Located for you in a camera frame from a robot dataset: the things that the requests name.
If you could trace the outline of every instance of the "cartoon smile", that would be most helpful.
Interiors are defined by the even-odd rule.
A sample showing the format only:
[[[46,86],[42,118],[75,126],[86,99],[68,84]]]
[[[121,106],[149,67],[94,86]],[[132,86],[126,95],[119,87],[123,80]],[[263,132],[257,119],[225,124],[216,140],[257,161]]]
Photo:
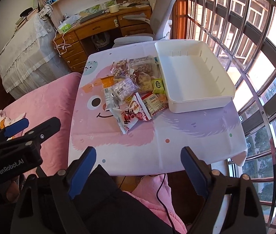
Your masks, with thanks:
[[[98,118],[98,117],[100,117],[100,118],[109,118],[109,117],[113,117],[113,115],[101,116],[100,114],[101,114],[101,113],[99,113],[99,114],[97,115],[97,118]]]

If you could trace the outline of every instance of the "office chair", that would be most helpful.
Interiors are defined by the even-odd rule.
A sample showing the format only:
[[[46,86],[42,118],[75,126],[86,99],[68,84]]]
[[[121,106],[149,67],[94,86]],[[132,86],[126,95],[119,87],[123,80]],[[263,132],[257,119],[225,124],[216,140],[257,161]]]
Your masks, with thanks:
[[[153,34],[141,33],[117,38],[114,40],[114,47],[124,46],[133,43],[152,41],[152,40],[167,40],[170,37],[170,26],[172,21],[169,19],[176,0],[156,0],[153,13],[150,20],[143,15],[127,15],[123,18],[129,20],[141,20],[147,22],[153,31]]]

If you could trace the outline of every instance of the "pink blanket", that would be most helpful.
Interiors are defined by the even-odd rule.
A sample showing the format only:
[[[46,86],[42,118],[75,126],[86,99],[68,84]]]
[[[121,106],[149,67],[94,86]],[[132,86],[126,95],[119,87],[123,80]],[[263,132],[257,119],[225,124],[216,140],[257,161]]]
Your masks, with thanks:
[[[141,182],[133,190],[132,193],[124,191],[140,201],[143,205],[149,208],[156,216],[162,219],[165,223],[171,226],[170,221],[167,217],[166,211],[162,204],[156,198],[156,192],[159,189],[164,178],[164,174],[159,176],[144,176],[141,179]],[[163,204],[168,209],[170,218],[175,226],[176,231],[181,234],[186,234],[187,229],[179,216],[176,215],[175,210],[172,205],[172,197],[170,193],[171,189],[168,185],[167,175],[164,180],[164,183],[159,190],[159,199],[163,202]]]
[[[71,122],[80,80],[81,74],[68,74],[31,91],[4,109],[10,119],[26,113],[30,125],[23,133],[51,117],[60,119],[60,131],[42,144],[41,167],[47,176],[67,168]],[[25,173],[25,176],[31,173],[35,170]]]

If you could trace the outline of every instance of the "cartoon tablecloth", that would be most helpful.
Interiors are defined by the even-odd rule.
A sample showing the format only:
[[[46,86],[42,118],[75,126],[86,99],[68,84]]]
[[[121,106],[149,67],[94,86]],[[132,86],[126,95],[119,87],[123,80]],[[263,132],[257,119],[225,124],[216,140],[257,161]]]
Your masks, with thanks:
[[[168,108],[151,121],[139,121],[123,135],[117,120],[105,111],[100,78],[113,61],[157,56],[155,41],[109,49],[89,56],[81,78],[70,132],[69,164],[88,146],[97,151],[110,175],[147,175],[183,170],[180,151],[189,146],[207,164],[232,158],[244,164],[247,155],[242,125],[233,102],[223,108],[172,113]]]

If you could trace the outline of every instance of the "cartoon eye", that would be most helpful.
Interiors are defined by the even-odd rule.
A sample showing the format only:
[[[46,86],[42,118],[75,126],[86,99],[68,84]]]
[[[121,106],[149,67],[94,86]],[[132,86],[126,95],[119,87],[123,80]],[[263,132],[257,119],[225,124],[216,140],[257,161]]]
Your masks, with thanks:
[[[101,98],[98,95],[92,96],[87,103],[87,107],[90,110],[97,109],[101,104]]]

